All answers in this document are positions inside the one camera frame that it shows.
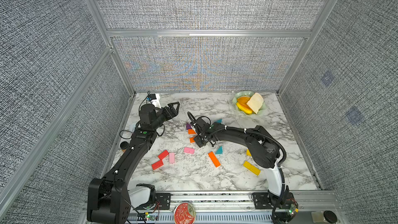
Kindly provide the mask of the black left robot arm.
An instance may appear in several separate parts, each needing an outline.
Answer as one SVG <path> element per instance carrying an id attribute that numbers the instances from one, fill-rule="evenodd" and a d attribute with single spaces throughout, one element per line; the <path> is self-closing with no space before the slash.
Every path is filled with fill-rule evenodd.
<path id="1" fill-rule="evenodd" d="M 145 104 L 139 108 L 140 120 L 131 135 L 126 151 L 117 163 L 102 177 L 92 179 L 88 188 L 87 221 L 99 224 L 124 224 L 134 210 L 127 190 L 130 178 L 143 156 L 159 136 L 157 129 L 178 116 L 179 102 L 163 108 Z"/>

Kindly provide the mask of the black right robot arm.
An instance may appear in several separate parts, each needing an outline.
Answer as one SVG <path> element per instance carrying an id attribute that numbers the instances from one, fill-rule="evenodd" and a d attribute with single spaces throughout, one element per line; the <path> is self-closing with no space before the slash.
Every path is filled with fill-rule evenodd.
<path id="1" fill-rule="evenodd" d="M 254 162 L 265 169 L 267 173 L 268 197 L 271 206 L 280 207 L 286 201 L 287 186 L 282 170 L 282 164 L 287 158 L 284 147 L 276 141 L 267 130 L 257 125 L 255 128 L 237 128 L 218 122 L 208 123 L 205 116 L 194 117 L 188 112 L 197 135 L 194 138 L 199 147 L 218 141 L 232 142 L 247 147 Z"/>

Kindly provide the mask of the pink rectangle block flat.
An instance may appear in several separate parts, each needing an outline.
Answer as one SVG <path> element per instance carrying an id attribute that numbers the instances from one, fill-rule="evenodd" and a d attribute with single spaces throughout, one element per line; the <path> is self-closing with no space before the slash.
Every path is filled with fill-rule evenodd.
<path id="1" fill-rule="evenodd" d="M 185 147 L 185 148 L 183 149 L 183 152 L 193 155 L 193 154 L 195 153 L 195 149 L 194 149 L 194 148 Z"/>

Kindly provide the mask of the pink rectangle block upright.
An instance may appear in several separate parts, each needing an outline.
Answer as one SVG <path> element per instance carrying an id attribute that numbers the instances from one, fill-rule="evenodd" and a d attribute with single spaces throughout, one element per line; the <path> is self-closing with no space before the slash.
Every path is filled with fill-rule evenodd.
<path id="1" fill-rule="evenodd" d="M 174 152 L 171 152 L 169 154 L 169 162 L 170 162 L 170 164 L 174 164 L 175 163 L 175 153 Z"/>

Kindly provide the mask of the orange rectangle block diagonal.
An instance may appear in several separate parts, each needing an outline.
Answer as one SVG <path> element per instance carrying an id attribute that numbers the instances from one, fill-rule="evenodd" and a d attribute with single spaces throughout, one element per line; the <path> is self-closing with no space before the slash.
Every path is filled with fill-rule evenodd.
<path id="1" fill-rule="evenodd" d="M 211 159 L 213 165 L 218 168 L 221 166 L 219 160 L 217 159 L 216 155 L 213 152 L 208 153 L 209 158 Z"/>

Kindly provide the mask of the red rectangle block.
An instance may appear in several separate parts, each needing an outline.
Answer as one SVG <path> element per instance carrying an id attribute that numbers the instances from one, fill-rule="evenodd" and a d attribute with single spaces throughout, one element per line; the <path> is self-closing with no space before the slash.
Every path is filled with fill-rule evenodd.
<path id="1" fill-rule="evenodd" d="M 158 155 L 158 158 L 159 158 L 160 160 L 163 160 L 163 159 L 166 158 L 169 154 L 170 154 L 170 153 L 169 153 L 167 150 L 164 150 L 163 152 L 161 152 L 161 153 Z"/>
<path id="2" fill-rule="evenodd" d="M 155 171 L 155 170 L 161 168 L 162 166 L 164 166 L 164 163 L 162 160 L 159 160 L 159 161 L 153 163 L 151 166 L 152 166 L 152 169 Z"/>

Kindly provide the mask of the red rectangle block lower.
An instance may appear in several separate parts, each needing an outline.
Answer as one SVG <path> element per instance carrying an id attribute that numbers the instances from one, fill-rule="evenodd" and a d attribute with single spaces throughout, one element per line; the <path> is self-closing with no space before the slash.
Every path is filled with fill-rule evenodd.
<path id="1" fill-rule="evenodd" d="M 161 168 L 162 166 L 164 166 L 164 163 L 162 160 L 159 160 L 159 161 L 153 163 L 151 166 L 152 166 L 152 169 L 155 171 L 155 170 Z"/>

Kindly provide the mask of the yellow banana toy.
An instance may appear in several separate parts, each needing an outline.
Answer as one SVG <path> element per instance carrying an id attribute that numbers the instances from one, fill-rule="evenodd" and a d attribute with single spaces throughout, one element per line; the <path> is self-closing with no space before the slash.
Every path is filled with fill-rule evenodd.
<path id="1" fill-rule="evenodd" d="M 236 103 L 236 106 L 238 107 L 238 109 L 242 112 L 244 112 L 246 115 L 251 115 L 253 114 L 253 110 L 251 108 L 249 108 L 247 105 L 245 104 L 241 104 L 239 102 Z"/>

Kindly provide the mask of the orange round food toy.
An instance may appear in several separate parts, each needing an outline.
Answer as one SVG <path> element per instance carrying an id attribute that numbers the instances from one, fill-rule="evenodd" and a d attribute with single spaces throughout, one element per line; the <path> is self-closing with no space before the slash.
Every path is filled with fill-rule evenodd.
<path id="1" fill-rule="evenodd" d="M 247 102 L 250 100 L 250 98 L 251 96 L 249 95 L 243 95 L 237 99 L 237 102 L 242 106 L 248 107 Z"/>

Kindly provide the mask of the green glass plate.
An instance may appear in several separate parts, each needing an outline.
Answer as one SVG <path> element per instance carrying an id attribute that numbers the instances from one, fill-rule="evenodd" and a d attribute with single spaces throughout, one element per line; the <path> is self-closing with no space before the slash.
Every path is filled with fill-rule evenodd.
<path id="1" fill-rule="evenodd" d="M 252 91 L 243 91 L 239 92 L 235 95 L 232 103 L 236 106 L 236 109 L 243 112 L 246 115 L 262 115 L 267 106 L 265 105 L 263 96 L 259 93 Z M 255 108 L 258 106 L 258 111 L 254 111 L 250 107 L 254 106 Z"/>

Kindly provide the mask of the white round object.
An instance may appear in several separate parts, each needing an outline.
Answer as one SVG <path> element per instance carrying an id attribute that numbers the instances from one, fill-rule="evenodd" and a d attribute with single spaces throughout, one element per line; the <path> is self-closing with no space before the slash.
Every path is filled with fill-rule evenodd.
<path id="1" fill-rule="evenodd" d="M 128 146 L 129 146 L 129 142 L 121 142 L 120 143 L 120 148 L 122 149 L 122 150 L 126 150 L 127 148 L 128 148 Z"/>

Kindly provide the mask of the beige bread slice toy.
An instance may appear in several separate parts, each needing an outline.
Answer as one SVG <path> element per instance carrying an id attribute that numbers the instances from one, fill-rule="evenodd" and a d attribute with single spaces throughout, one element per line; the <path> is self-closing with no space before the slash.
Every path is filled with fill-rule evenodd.
<path id="1" fill-rule="evenodd" d="M 249 101 L 246 104 L 255 114 L 257 114 L 263 106 L 263 103 L 264 99 L 262 95 L 259 93 L 255 93 L 250 97 Z"/>

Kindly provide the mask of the yellow rectangle block near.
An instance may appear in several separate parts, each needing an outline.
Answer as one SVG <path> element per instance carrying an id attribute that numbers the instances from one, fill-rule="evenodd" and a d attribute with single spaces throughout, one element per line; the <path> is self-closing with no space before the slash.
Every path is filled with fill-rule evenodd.
<path id="1" fill-rule="evenodd" d="M 252 165 L 250 162 L 245 161 L 243 166 L 248 169 L 250 172 L 254 173 L 256 176 L 259 176 L 261 173 L 261 170 Z"/>

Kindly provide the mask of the red round tin lid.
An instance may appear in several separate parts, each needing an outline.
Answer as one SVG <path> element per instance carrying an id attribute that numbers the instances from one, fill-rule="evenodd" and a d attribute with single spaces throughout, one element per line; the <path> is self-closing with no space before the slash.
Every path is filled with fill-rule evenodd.
<path id="1" fill-rule="evenodd" d="M 196 210 L 192 203 L 182 202 L 174 209 L 175 224 L 193 224 L 196 219 Z"/>

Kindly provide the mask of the black knob on box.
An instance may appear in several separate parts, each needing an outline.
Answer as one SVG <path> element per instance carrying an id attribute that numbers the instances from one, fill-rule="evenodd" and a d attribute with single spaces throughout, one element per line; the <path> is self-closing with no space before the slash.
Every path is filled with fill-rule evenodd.
<path id="1" fill-rule="evenodd" d="M 337 215 L 333 211 L 312 212 L 314 224 L 335 224 L 338 221 Z"/>

